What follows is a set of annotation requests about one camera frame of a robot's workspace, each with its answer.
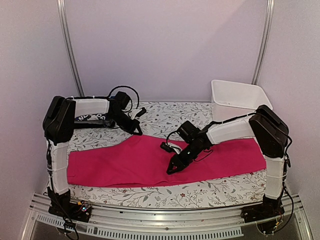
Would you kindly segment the blue t-shirt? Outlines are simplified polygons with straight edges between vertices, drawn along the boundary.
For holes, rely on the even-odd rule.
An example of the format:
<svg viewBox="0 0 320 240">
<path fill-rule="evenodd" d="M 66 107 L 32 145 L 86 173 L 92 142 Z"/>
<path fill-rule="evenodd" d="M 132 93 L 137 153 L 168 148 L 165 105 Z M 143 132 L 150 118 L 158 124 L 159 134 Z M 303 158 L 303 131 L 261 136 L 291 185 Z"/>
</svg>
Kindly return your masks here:
<svg viewBox="0 0 320 240">
<path fill-rule="evenodd" d="M 109 118 L 107 114 L 96 113 L 96 114 L 86 114 L 75 118 L 75 121 L 108 121 Z"/>
</svg>

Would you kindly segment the pink garment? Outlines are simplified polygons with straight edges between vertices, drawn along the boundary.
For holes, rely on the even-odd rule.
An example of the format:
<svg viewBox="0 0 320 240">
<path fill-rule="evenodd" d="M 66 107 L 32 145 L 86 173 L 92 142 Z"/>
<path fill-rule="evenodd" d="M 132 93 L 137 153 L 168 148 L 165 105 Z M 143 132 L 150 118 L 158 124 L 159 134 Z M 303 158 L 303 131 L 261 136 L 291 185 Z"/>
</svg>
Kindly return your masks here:
<svg viewBox="0 0 320 240">
<path fill-rule="evenodd" d="M 252 173 L 266 168 L 261 150 L 252 138 L 220 143 L 202 152 L 196 162 L 167 174 L 173 153 L 161 149 L 162 138 L 130 136 L 119 144 L 72 151 L 67 182 L 100 188 L 166 187 Z"/>
</svg>

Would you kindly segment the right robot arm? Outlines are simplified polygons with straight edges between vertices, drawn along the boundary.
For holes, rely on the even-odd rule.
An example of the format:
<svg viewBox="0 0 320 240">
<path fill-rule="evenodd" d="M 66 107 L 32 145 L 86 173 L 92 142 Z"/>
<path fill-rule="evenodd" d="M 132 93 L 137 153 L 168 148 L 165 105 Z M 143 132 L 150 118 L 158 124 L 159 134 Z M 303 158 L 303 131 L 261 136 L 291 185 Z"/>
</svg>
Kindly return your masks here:
<svg viewBox="0 0 320 240">
<path fill-rule="evenodd" d="M 266 188 L 258 213 L 269 218 L 281 205 L 284 192 L 285 168 L 290 165 L 288 147 L 292 144 L 288 126 L 267 105 L 254 112 L 223 121 L 212 121 L 204 128 L 184 122 L 176 132 L 187 146 L 170 159 L 167 174 L 187 168 L 210 147 L 242 138 L 255 138 L 266 160 Z"/>
</svg>

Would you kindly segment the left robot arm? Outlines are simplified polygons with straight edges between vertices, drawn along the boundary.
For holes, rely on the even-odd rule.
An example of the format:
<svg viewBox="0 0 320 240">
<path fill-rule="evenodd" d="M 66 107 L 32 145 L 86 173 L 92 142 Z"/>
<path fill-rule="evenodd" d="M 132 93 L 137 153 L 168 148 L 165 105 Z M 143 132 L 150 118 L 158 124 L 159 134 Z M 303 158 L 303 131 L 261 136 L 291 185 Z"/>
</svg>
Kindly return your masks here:
<svg viewBox="0 0 320 240">
<path fill-rule="evenodd" d="M 143 134 L 140 122 L 130 118 L 123 112 L 127 102 L 125 94 L 120 97 L 63 97 L 54 96 L 42 127 L 47 141 L 47 170 L 50 179 L 50 190 L 55 209 L 63 216 L 70 217 L 74 213 L 74 205 L 70 201 L 70 189 L 67 180 L 68 146 L 77 117 L 92 114 L 106 114 L 121 130 L 141 136 Z"/>
</svg>

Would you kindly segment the white plastic laundry bin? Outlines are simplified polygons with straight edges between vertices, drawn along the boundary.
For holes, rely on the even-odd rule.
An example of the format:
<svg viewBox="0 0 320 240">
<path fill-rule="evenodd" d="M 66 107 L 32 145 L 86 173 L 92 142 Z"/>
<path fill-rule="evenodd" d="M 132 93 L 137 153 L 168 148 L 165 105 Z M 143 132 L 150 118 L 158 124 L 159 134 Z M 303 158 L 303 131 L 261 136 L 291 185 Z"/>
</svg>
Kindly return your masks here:
<svg viewBox="0 0 320 240">
<path fill-rule="evenodd" d="M 227 80 L 211 81 L 212 119 L 221 122 L 255 111 L 259 106 L 273 106 L 265 91 L 257 85 Z"/>
</svg>

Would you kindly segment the floral tablecloth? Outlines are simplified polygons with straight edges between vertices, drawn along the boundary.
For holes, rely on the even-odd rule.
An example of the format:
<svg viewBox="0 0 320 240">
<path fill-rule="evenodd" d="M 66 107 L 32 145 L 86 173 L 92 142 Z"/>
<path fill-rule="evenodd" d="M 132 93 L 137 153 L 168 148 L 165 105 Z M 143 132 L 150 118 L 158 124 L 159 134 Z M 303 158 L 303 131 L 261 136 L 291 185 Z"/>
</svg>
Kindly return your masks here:
<svg viewBox="0 0 320 240">
<path fill-rule="evenodd" d="M 203 127 L 211 118 L 207 103 L 145 102 L 143 106 L 147 110 L 141 118 L 143 135 L 163 140 L 185 120 Z M 111 147 L 131 136 L 135 135 L 120 129 L 77 130 L 68 144 L 67 166 L 70 152 Z M 265 163 L 265 169 L 255 172 L 171 186 L 90 187 L 68 183 L 68 187 L 73 200 L 109 205 L 161 209 L 227 207 L 263 199 L 266 160 Z"/>
</svg>

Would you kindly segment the folded black garment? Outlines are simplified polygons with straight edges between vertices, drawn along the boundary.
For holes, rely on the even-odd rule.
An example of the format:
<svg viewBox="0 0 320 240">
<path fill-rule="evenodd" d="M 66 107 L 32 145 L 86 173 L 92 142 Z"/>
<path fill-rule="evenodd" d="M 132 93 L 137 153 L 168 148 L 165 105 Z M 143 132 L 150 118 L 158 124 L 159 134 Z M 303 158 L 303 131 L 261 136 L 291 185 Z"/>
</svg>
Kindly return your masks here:
<svg viewBox="0 0 320 240">
<path fill-rule="evenodd" d="M 94 128 L 109 128 L 113 129 L 116 122 L 112 119 L 99 119 L 99 120 L 75 120 L 73 124 L 74 129 L 94 129 Z"/>
</svg>

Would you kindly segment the front aluminium rail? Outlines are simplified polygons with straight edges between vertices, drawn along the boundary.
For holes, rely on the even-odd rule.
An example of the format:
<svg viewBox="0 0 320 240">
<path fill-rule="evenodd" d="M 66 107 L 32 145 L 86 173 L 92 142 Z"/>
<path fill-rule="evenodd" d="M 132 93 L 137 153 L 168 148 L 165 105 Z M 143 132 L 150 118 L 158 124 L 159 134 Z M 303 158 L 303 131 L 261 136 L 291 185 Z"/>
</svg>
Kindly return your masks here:
<svg viewBox="0 0 320 240">
<path fill-rule="evenodd" d="M 275 217 L 245 222 L 241 206 L 152 209 L 94 204 L 88 222 L 76 222 L 81 240 L 311 240 L 307 215 L 295 194 L 283 197 L 284 215 L 276 232 L 267 234 Z"/>
</svg>

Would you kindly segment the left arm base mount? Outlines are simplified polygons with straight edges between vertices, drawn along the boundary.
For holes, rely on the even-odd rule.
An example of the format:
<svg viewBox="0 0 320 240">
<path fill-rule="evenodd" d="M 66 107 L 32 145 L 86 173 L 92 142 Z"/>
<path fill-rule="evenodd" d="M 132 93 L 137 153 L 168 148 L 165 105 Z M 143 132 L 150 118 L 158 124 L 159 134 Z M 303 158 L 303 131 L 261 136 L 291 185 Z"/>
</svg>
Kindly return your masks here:
<svg viewBox="0 0 320 240">
<path fill-rule="evenodd" d="M 88 223 L 92 213 L 92 204 L 81 200 L 70 202 L 68 198 L 51 199 L 48 212 L 59 217 Z"/>
</svg>

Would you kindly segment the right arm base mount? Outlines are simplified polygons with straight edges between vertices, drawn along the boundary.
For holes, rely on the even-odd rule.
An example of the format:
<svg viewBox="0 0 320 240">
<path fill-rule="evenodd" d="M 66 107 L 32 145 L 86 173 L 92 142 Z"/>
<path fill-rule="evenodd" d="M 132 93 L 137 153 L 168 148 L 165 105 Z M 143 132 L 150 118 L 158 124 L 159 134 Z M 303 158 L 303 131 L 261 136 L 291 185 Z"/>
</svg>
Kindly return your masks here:
<svg viewBox="0 0 320 240">
<path fill-rule="evenodd" d="M 262 203 L 246 206 L 241 209 L 240 217 L 245 223 L 262 221 L 269 218 L 273 220 L 258 223 L 257 229 L 264 235 L 274 234 L 277 230 L 283 214 L 285 213 L 281 200 L 264 198 Z"/>
</svg>

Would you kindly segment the left aluminium frame post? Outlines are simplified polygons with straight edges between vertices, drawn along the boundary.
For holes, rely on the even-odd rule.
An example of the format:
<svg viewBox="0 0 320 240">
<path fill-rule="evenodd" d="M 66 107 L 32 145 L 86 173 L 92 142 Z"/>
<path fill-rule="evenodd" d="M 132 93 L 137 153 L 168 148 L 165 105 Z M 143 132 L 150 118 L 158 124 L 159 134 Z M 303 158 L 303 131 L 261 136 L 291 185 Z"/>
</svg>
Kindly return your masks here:
<svg viewBox="0 0 320 240">
<path fill-rule="evenodd" d="M 72 40 L 71 40 L 71 35 L 70 35 L 70 30 L 68 25 L 68 18 L 67 18 L 66 4 L 64 0 L 57 0 L 56 3 L 57 3 L 57 10 L 59 15 L 62 36 L 63 36 L 67 58 L 70 64 L 71 74 L 74 80 L 75 88 L 78 95 L 80 97 L 84 97 L 85 92 L 80 79 L 76 57 L 75 57 L 73 46 L 72 46 Z"/>
</svg>

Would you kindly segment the aluminium frame post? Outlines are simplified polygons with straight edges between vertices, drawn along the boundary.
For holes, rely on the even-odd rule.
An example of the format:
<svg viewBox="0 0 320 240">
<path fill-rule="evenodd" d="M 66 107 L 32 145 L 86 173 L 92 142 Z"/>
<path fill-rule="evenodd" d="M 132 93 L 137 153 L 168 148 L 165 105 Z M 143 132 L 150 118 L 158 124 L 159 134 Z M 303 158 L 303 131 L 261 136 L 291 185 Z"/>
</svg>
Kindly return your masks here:
<svg viewBox="0 0 320 240">
<path fill-rule="evenodd" d="M 251 80 L 252 85 L 257 85 L 259 82 L 259 78 L 260 78 L 260 74 L 261 74 L 261 70 L 263 67 L 263 62 L 264 62 L 264 58 L 265 58 L 265 54 L 268 46 L 270 31 L 272 28 L 274 7 L 275 7 L 275 0 L 267 0 L 262 38 L 261 38 L 259 52 L 258 52 L 255 68 L 253 71 L 252 80 Z"/>
<path fill-rule="evenodd" d="M 75 57 L 73 46 L 72 46 L 72 40 L 71 40 L 71 35 L 70 35 L 70 30 L 68 25 L 68 18 L 67 18 L 66 4 L 64 0 L 57 0 L 56 3 L 57 3 L 57 10 L 59 15 L 62 36 L 63 36 L 67 58 L 70 64 L 71 74 L 74 80 L 75 88 L 78 95 L 80 97 L 84 97 L 85 92 L 80 79 L 76 57 Z"/>
</svg>

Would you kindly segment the right aluminium frame post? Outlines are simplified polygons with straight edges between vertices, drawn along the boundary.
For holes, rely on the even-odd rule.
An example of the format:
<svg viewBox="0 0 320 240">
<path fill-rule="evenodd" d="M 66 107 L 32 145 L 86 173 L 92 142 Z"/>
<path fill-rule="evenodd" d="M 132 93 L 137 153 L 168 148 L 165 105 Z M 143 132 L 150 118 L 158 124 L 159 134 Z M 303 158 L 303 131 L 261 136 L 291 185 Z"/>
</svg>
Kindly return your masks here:
<svg viewBox="0 0 320 240">
<path fill-rule="evenodd" d="M 268 46 L 270 31 L 272 28 L 274 7 L 275 7 L 275 0 L 267 0 L 262 38 L 261 38 L 259 52 L 258 52 L 255 68 L 253 71 L 252 80 L 251 80 L 252 85 L 257 85 L 259 82 L 259 78 L 260 78 L 260 74 L 261 74 L 261 70 L 263 67 L 263 62 L 264 62 L 264 58 L 265 58 L 265 54 Z"/>
</svg>

